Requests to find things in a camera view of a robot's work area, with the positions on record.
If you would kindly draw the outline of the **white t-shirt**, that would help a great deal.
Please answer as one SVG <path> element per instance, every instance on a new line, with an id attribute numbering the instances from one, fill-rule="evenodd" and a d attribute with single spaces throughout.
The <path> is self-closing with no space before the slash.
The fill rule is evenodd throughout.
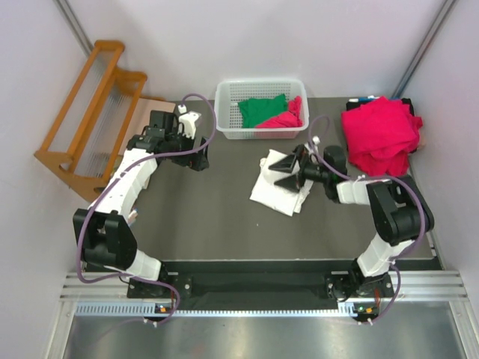
<path id="1" fill-rule="evenodd" d="M 299 193 L 276 186 L 275 181 L 282 180 L 289 174 L 271 171 L 269 166 L 286 157 L 286 154 L 270 149 L 268 156 L 260 160 L 260 173 L 249 199 L 292 217 L 301 212 L 302 204 L 310 194 L 314 182 L 306 180 Z"/>

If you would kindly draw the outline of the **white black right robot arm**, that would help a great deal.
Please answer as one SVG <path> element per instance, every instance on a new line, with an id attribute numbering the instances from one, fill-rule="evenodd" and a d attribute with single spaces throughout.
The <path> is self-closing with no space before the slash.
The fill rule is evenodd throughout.
<path id="1" fill-rule="evenodd" d="M 285 175 L 274 182 L 277 187 L 298 193 L 309 180 L 322 184 L 327 198 L 335 203 L 370 207 L 376 234 L 349 270 L 350 289 L 356 295 L 373 291 L 394 260 L 435 226 L 433 213 L 410 175 L 350 179 L 339 146 L 327 146 L 317 157 L 302 144 L 268 169 Z"/>

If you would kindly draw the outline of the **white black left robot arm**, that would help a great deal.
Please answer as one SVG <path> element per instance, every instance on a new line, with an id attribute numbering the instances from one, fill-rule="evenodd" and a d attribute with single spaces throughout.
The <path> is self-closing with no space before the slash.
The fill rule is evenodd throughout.
<path id="1" fill-rule="evenodd" d="M 129 217 L 141 191 L 164 160 L 202 171 L 209 166 L 208 138 L 195 146 L 201 114 L 179 107 L 179 114 L 152 111 L 141 133 L 128 140 L 120 165 L 100 196 L 77 209 L 73 226 L 79 264 L 102 266 L 144 279 L 144 288 L 159 297 L 169 290 L 160 260 L 138 249 Z"/>

